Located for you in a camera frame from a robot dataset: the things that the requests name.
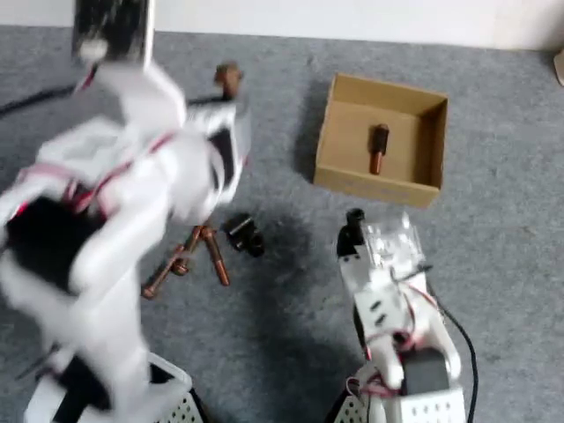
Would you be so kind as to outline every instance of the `copper bolt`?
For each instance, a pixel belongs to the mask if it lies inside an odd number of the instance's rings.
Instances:
[[[377,152],[376,154],[372,153],[370,155],[370,173],[371,174],[380,174],[380,170],[382,169],[382,153]]]
[[[202,229],[202,237],[204,238],[208,251],[210,251],[211,260],[218,274],[219,282],[221,282],[223,286],[230,286],[231,282],[229,275],[227,275],[226,264],[219,252],[218,243],[215,241],[215,231],[209,226],[204,226],[204,229]]]
[[[150,280],[149,283],[147,283],[147,285],[143,288],[142,295],[144,298],[146,298],[147,300],[153,300],[159,294],[160,287],[167,279],[167,275],[170,272],[170,269],[172,268],[174,262],[176,261],[176,259],[179,258],[180,254],[183,251],[184,251],[183,245],[176,246],[176,249],[174,249],[174,253],[168,259],[167,263],[162,268],[162,270],[152,280]]]
[[[203,226],[194,226],[194,229],[192,229],[192,234],[182,246],[183,251],[185,251],[186,254],[192,254],[196,249],[197,244],[200,242],[200,234],[202,233],[203,228]],[[174,260],[171,271],[176,276],[185,276],[189,272],[188,263],[189,259],[187,257],[177,258]]]
[[[232,100],[237,97],[242,78],[243,74],[237,63],[228,62],[218,66],[214,82],[223,88],[224,100]]]
[[[370,140],[370,173],[380,174],[382,170],[382,158],[386,154],[388,147],[388,135],[390,129],[386,124],[380,124],[374,128],[372,139]]]

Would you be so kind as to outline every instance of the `carpet floor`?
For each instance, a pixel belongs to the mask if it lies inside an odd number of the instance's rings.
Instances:
[[[0,103],[66,84],[67,29],[0,27]],[[470,333],[480,370],[476,420],[561,421],[564,403],[564,89],[552,57],[535,52],[159,33],[156,59],[188,97],[215,93],[215,65],[235,59],[253,99],[254,146],[220,224],[250,212],[263,231],[260,259],[231,250],[233,285],[219,285],[207,252],[142,303],[152,349],[186,369],[219,422],[318,422],[361,363],[335,257],[345,212],[401,207],[311,184],[318,131],[335,72],[415,85],[449,100],[444,189],[419,226],[442,302]],[[117,116],[96,88],[80,100],[30,109],[0,122],[0,188],[39,145],[93,115]],[[189,228],[171,226],[142,263],[147,276]],[[471,392],[468,350],[462,383]],[[17,375],[39,354],[32,322],[0,303],[0,421],[19,421],[33,377]]]

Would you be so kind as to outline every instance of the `wire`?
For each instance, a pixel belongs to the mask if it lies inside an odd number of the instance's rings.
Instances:
[[[429,281],[427,281],[427,287],[428,287],[429,292],[434,296],[436,303],[439,306],[439,309],[442,311],[442,313],[444,313],[445,316],[447,316],[449,318],[449,320],[460,331],[461,335],[464,338],[464,341],[466,341],[466,344],[468,345],[468,349],[470,350],[470,360],[471,360],[471,364],[472,364],[473,384],[472,384],[472,396],[471,396],[471,401],[470,401],[470,409],[468,410],[468,419],[466,421],[468,423],[473,423],[474,412],[476,411],[476,402],[478,401],[478,386],[479,386],[478,360],[476,358],[476,350],[474,350],[474,344],[472,343],[470,337],[468,336],[468,333],[466,333],[466,330],[464,329],[462,324],[460,324],[458,322],[458,320],[452,315],[452,313],[450,313],[450,311],[442,305],[441,300],[439,300],[439,297],[437,297],[436,292],[434,291],[434,289],[433,289],[433,287],[432,287],[432,285]]]
[[[51,100],[64,99],[70,97],[74,93],[82,92],[88,88],[94,81],[97,67],[92,67],[88,75],[77,85],[63,85],[47,90],[39,91],[36,94],[30,95],[23,100],[11,101],[7,104],[0,106],[0,119],[5,118],[7,115],[18,112],[25,108],[45,103]]]

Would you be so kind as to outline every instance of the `open cardboard box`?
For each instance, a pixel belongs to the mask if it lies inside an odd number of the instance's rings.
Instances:
[[[337,74],[314,184],[357,197],[428,207],[442,187],[448,99],[409,86]],[[374,127],[390,128],[379,175],[370,174]]]

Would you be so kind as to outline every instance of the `white robotic arm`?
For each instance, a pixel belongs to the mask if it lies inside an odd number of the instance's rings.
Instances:
[[[352,395],[332,421],[354,404],[367,423],[464,422],[460,356],[427,291],[407,216],[373,223],[349,211],[338,262],[367,364],[348,381]]]
[[[182,90],[151,60],[153,7],[77,1],[75,52],[94,58],[126,126],[95,118],[45,143],[0,196],[0,286],[50,353],[26,423],[208,421],[189,376],[148,350],[137,265],[170,218],[201,225],[233,197],[249,110],[226,101],[187,117]],[[123,22],[140,27],[116,31]],[[129,30],[130,43],[111,38]]]

